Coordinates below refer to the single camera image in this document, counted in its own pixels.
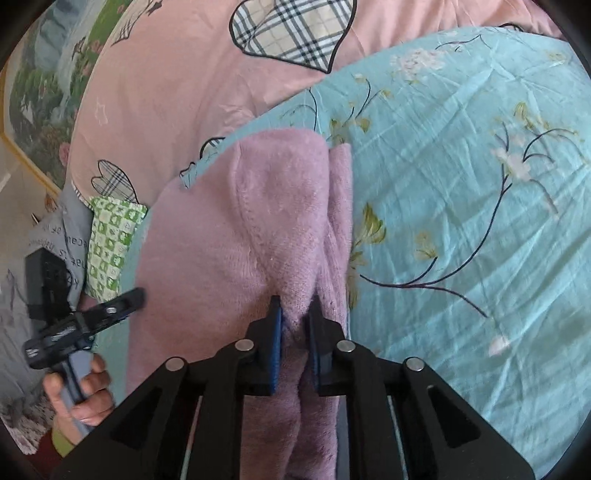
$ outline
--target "metal rivet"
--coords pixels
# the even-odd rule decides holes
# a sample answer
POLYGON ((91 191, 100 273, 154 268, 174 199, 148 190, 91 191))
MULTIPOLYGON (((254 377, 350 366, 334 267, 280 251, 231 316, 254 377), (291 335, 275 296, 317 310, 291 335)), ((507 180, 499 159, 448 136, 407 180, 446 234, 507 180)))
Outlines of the metal rivet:
POLYGON ((248 338, 243 338, 242 340, 238 340, 236 343, 234 343, 234 347, 236 347, 236 350, 240 352, 249 352, 255 347, 255 342, 248 338))
POLYGON ((412 370, 413 372, 420 372, 423 368, 425 368, 425 362, 423 362, 420 358, 412 356, 406 361, 407 368, 412 370))
POLYGON ((182 367, 184 367, 184 360, 177 356, 169 358, 166 361, 166 370, 170 372, 176 372, 177 370, 181 370, 182 367))
POLYGON ((351 340, 341 340, 339 343, 336 344, 336 347, 345 353, 350 353, 355 350, 355 344, 351 340))

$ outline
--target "wall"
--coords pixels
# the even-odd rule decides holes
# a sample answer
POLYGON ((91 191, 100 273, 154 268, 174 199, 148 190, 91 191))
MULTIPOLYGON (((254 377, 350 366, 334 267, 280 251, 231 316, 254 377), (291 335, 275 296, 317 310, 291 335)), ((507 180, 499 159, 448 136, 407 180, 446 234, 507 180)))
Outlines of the wall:
POLYGON ((46 214, 45 188, 0 140, 0 277, 7 262, 23 252, 34 226, 31 214, 46 214))

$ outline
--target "person's arm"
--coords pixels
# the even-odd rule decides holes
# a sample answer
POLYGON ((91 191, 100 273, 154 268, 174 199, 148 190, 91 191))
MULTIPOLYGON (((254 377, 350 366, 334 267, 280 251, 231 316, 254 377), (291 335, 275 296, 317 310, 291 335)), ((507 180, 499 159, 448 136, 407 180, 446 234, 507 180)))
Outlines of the person's arm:
POLYGON ((91 363, 92 373, 80 382, 88 400, 68 411, 60 397, 64 383, 59 374, 48 374, 43 379, 47 397, 56 411, 53 423, 52 440, 54 447, 62 456, 66 456, 82 440, 82 435, 72 422, 72 417, 82 423, 96 427, 114 408, 113 397, 107 387, 111 377, 106 371, 105 361, 95 355, 91 363))

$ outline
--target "knit fabric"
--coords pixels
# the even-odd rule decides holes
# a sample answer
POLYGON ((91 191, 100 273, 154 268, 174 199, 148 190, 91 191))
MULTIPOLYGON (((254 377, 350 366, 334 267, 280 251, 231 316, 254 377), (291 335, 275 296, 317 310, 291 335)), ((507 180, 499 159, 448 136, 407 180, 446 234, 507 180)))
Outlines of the knit fabric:
POLYGON ((352 233, 350 146, 312 131, 266 131, 228 148, 190 190, 178 180, 153 207, 137 270, 145 308, 131 320, 128 390, 168 357, 213 356, 284 309, 275 396, 245 399, 241 479, 335 477, 337 399, 313 391, 303 315, 318 292, 345 325, 352 233))

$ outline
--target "human hand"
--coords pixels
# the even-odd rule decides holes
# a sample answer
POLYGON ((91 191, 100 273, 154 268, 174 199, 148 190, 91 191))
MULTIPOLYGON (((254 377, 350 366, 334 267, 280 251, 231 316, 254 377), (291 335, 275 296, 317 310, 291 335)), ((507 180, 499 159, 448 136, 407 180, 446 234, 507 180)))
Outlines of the human hand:
POLYGON ((72 417, 86 425, 96 427, 107 415, 113 411, 113 397, 106 388, 111 383, 111 377, 106 371, 105 361, 100 355, 94 355, 90 363, 92 370, 85 376, 80 387, 88 395, 88 399, 68 411, 60 393, 64 382, 59 374, 47 374, 43 379, 43 387, 51 405, 56 411, 54 428, 58 428, 70 443, 77 445, 82 440, 82 434, 74 424, 72 417))

